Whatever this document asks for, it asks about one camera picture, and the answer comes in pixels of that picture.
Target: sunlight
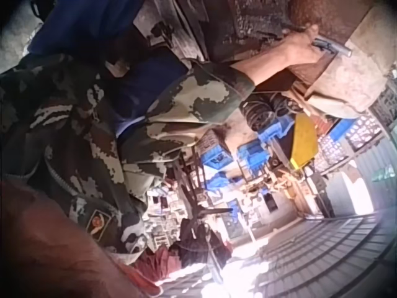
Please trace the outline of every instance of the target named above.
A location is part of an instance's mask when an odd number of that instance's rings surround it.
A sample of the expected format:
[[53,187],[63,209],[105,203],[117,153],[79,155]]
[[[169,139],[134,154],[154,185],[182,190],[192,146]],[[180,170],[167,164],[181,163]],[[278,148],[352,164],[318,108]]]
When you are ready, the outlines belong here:
[[370,193],[368,192],[365,181],[359,178],[353,183],[349,177],[342,172],[343,180],[346,183],[347,191],[352,199],[354,212],[357,215],[369,214],[373,212],[373,205]]

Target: yellow panel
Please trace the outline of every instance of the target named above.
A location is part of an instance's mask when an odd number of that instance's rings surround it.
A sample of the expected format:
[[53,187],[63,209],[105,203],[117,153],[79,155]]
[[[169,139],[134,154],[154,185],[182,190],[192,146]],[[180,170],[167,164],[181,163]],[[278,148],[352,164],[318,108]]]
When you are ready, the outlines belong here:
[[316,129],[306,114],[297,114],[293,131],[291,164],[299,169],[309,162],[318,152]]

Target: camouflage sleeve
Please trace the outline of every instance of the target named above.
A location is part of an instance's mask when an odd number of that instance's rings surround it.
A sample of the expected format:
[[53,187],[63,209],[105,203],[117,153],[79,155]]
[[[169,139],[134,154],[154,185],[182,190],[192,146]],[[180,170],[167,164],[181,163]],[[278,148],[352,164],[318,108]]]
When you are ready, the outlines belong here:
[[225,121],[253,89],[254,83],[234,68],[194,65],[153,103],[147,123],[123,133],[118,151],[128,192],[142,198],[153,176],[162,178],[166,163],[194,145],[195,131]]
[[150,122],[222,123],[254,90],[240,71],[213,63],[195,64],[153,103]]

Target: hand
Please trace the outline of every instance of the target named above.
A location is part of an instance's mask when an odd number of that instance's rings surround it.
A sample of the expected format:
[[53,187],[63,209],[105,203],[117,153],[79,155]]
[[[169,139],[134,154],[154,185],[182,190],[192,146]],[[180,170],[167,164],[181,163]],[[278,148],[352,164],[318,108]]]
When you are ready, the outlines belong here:
[[289,65],[316,63],[323,53],[312,46],[318,35],[317,25],[308,25],[304,32],[284,32],[288,34],[276,47],[283,51]]

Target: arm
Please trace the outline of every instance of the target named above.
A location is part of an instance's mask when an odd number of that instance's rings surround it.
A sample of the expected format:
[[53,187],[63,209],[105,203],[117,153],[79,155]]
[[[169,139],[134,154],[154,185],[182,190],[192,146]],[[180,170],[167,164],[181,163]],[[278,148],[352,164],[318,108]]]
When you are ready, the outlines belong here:
[[321,58],[321,51],[311,43],[317,35],[318,26],[312,25],[303,33],[287,36],[269,51],[231,67],[246,74],[257,86],[291,65],[316,63]]

